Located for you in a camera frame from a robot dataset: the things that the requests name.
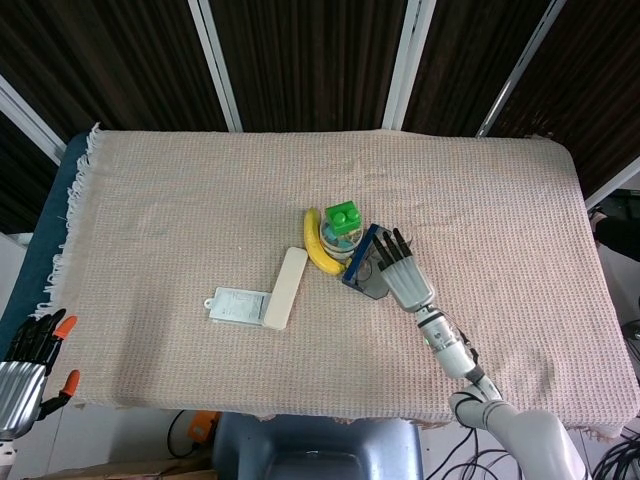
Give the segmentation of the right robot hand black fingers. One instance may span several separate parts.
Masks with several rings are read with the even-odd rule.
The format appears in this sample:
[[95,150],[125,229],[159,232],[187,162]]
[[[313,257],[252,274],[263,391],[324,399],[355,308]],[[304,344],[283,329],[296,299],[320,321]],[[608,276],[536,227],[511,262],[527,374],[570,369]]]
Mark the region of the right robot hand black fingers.
[[375,236],[373,244],[380,261],[378,269],[392,296],[406,312],[415,313],[435,298],[435,290],[397,228]]

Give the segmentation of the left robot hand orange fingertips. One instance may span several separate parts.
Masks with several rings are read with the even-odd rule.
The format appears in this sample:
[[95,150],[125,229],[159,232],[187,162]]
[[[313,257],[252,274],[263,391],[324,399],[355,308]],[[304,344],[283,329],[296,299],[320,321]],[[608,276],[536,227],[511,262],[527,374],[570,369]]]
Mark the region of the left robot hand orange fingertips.
[[64,309],[41,318],[29,317],[19,327],[1,361],[1,440],[14,441],[34,423],[64,407],[75,395],[80,372],[69,373],[58,395],[48,400],[44,390],[77,317]]

